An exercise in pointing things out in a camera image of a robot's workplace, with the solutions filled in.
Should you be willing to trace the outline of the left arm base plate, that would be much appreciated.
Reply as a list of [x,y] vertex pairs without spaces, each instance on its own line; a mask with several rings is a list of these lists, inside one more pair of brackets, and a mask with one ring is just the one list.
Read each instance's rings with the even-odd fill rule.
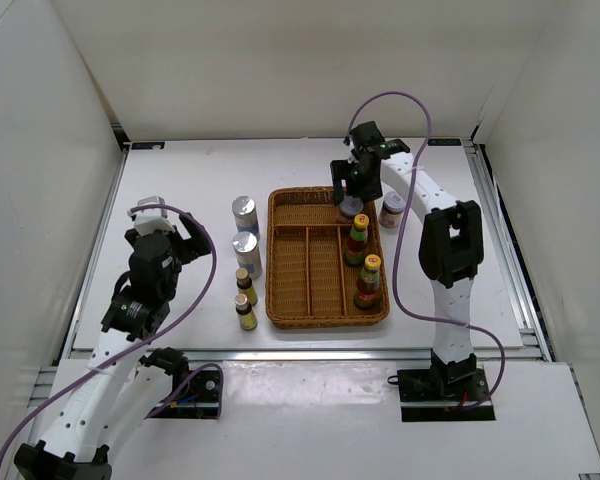
[[176,396],[164,401],[147,419],[218,420],[222,413],[224,371],[219,364],[207,363],[180,374],[174,381]]

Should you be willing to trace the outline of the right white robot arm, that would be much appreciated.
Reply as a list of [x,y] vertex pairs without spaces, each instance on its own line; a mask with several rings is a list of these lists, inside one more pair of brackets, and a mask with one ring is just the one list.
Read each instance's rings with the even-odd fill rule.
[[330,164],[334,202],[350,196],[367,203],[380,198],[387,185],[410,202],[405,212],[415,213],[422,224],[418,260],[431,281],[438,319],[429,387],[450,400],[467,389],[477,369],[468,325],[470,293],[484,259],[481,209],[418,169],[408,145],[385,139],[373,121],[354,127],[345,143],[352,146],[349,158]]

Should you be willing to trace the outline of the white lid jar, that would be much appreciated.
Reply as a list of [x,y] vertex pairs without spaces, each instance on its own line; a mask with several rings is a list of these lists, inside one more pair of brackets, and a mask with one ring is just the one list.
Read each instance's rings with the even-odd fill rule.
[[385,228],[396,228],[402,220],[406,208],[405,199],[396,191],[390,191],[383,197],[379,223]]
[[364,209],[364,202],[356,197],[345,195],[339,203],[336,212],[336,221],[338,223],[350,223],[355,216],[360,214]]

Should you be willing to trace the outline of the red sauce bottle yellow cap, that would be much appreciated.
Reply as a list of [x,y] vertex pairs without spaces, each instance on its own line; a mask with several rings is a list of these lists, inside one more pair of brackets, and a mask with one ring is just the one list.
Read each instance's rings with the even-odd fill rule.
[[364,260],[363,267],[356,281],[354,303],[360,309],[371,308],[378,299],[380,288],[381,258],[376,254],[369,254]]

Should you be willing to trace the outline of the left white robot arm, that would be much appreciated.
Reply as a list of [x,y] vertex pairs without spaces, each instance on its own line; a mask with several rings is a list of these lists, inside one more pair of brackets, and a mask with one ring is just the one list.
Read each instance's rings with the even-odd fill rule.
[[148,350],[169,332],[164,321],[183,266],[217,256],[205,228],[178,214],[189,236],[167,218],[170,207],[137,206],[125,234],[129,268],[114,287],[97,345],[83,375],[52,395],[66,400],[34,444],[19,446],[14,465],[25,479],[108,479],[115,457],[141,423],[188,392],[195,373],[173,348]]

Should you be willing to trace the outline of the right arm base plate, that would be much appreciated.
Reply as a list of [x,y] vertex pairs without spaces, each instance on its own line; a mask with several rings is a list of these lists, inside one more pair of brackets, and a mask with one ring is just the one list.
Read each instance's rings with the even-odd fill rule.
[[490,400],[474,407],[489,392],[487,378],[481,368],[457,393],[445,395],[434,386],[430,372],[425,369],[398,370],[387,378],[387,383],[398,388],[403,423],[496,420]]

